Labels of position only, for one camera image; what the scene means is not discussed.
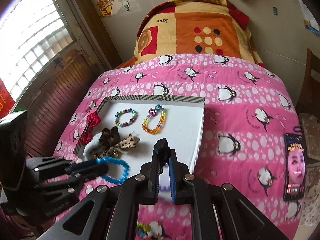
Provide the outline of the red bow hair clip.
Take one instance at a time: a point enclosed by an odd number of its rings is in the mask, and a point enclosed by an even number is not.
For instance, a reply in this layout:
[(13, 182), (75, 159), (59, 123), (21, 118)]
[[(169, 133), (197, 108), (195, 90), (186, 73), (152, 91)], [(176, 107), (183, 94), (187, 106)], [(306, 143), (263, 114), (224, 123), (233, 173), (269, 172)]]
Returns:
[(86, 127), (80, 137), (80, 144), (86, 146), (93, 138), (93, 129), (101, 122), (96, 112), (89, 114), (86, 118)]

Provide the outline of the wall calendar poster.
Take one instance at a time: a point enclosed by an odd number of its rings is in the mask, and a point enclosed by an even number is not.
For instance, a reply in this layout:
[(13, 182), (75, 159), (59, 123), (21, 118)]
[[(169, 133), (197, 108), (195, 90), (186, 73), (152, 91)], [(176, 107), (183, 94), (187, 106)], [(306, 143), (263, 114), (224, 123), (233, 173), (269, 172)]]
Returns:
[(314, 18), (308, 7), (304, 4), (304, 2), (302, 0), (298, 1), (303, 13), (303, 21), (305, 28), (314, 33), (315, 35), (319, 36), (319, 24), (317, 23), (316, 19)]

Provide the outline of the leopard print bow scrunchie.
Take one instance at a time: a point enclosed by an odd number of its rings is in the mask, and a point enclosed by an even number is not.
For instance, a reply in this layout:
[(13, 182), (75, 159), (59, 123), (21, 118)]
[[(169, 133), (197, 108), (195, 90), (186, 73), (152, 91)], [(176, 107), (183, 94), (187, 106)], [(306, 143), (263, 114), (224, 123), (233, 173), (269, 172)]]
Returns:
[(128, 153), (129, 150), (136, 148), (140, 138), (130, 133), (127, 137), (121, 139), (118, 127), (111, 129), (103, 128), (97, 137), (97, 144), (89, 150), (89, 156), (93, 158), (112, 157), (118, 158), (122, 153)]

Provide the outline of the orange yellow folded blanket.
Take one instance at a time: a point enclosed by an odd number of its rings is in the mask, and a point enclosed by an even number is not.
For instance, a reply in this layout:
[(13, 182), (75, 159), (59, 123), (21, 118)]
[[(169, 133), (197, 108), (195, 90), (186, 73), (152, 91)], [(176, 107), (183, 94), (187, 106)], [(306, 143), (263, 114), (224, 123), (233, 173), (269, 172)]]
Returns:
[(260, 66), (249, 17), (228, 0), (171, 0), (148, 12), (136, 37), (132, 66), (167, 54), (232, 56)]

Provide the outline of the light blue fluffy scrunchie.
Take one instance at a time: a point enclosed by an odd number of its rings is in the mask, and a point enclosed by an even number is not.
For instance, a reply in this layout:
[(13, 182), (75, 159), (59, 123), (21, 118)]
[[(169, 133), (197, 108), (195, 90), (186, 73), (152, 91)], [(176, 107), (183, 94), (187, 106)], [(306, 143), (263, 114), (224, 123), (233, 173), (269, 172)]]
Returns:
[(101, 135), (102, 135), (101, 132), (97, 133), (93, 137), (93, 139), (85, 146), (83, 154), (82, 154), (83, 161), (88, 161), (88, 160), (92, 159), (93, 151), (96, 150), (97, 148), (99, 148), (99, 146), (100, 146), (99, 139), (100, 139)]

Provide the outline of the glass block window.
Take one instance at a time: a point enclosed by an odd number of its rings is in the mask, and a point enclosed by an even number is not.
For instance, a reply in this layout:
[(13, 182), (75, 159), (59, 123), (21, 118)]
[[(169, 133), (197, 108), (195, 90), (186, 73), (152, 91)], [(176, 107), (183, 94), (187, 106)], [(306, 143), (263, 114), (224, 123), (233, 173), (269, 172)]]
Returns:
[(1, 23), (1, 80), (11, 97), (72, 42), (55, 0), (21, 0)]

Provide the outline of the red paper window decoration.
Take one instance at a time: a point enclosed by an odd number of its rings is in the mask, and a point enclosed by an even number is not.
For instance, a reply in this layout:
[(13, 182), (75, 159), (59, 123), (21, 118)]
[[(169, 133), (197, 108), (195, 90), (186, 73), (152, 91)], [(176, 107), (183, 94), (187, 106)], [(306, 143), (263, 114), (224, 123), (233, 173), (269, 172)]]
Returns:
[(0, 79), (0, 119), (8, 115), (15, 101), (7, 91), (3, 81)]

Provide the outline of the wooden chair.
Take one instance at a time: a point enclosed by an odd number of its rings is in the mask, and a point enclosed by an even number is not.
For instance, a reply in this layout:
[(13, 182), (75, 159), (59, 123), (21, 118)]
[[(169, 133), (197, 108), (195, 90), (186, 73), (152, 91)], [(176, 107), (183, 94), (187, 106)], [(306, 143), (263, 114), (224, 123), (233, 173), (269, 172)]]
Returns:
[(319, 57), (309, 48), (307, 49), (304, 80), (296, 112), (311, 114), (319, 119)]

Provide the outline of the gold red wall sticker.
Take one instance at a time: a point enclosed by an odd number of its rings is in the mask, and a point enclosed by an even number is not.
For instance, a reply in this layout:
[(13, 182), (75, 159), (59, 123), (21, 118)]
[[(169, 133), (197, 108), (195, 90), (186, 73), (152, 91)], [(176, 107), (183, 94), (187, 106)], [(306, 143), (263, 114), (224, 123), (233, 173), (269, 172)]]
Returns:
[(114, 0), (98, 0), (97, 7), (99, 8), (100, 16), (102, 18), (112, 16), (112, 7)]

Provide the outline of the pink penguin blanket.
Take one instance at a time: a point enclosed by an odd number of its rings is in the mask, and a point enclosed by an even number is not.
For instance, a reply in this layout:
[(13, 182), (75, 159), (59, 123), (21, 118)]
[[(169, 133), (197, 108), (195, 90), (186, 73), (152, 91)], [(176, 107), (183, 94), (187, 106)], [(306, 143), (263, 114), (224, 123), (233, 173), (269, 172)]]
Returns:
[[(209, 54), (163, 55), (101, 74), (91, 85), (55, 148), (56, 156), (83, 161), (80, 137), (86, 118), (105, 97), (175, 95), (204, 99), (203, 134), (194, 171), (208, 184), (230, 183), (287, 238), (296, 234), (302, 200), (283, 200), (286, 133), (299, 121), (279, 77), (252, 62)], [(137, 120), (131, 108), (115, 115), (115, 126)], [(156, 135), (165, 110), (156, 105), (142, 122)]]

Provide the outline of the striped chevron tray box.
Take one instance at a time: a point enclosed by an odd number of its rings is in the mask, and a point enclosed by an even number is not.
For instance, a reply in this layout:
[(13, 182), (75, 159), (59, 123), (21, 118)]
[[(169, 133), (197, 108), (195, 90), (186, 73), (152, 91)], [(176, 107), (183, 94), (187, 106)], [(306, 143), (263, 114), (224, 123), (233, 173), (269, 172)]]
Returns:
[[(156, 135), (146, 133), (142, 122), (149, 109), (156, 105), (165, 110), (164, 126)], [(150, 162), (154, 144), (166, 138), (170, 148), (174, 149), (179, 162), (184, 163), (190, 172), (194, 171), (198, 159), (204, 120), (204, 99), (193, 96), (175, 95), (124, 95), (105, 97), (96, 109), (101, 122), (93, 128), (96, 135), (103, 128), (115, 126), (117, 112), (131, 108), (137, 112), (137, 120), (118, 129), (121, 138), (133, 134), (140, 139), (136, 148), (121, 153), (120, 159), (130, 166), (129, 176), (138, 174), (144, 163)]]

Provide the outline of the smartphone with face screen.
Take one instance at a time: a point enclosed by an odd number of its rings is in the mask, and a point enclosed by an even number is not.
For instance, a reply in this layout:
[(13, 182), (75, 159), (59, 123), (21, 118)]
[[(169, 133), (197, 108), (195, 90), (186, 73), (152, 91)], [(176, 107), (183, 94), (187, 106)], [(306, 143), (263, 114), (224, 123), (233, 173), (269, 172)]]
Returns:
[(285, 187), (283, 200), (290, 202), (304, 197), (305, 192), (305, 148), (301, 135), (286, 133), (285, 141)]

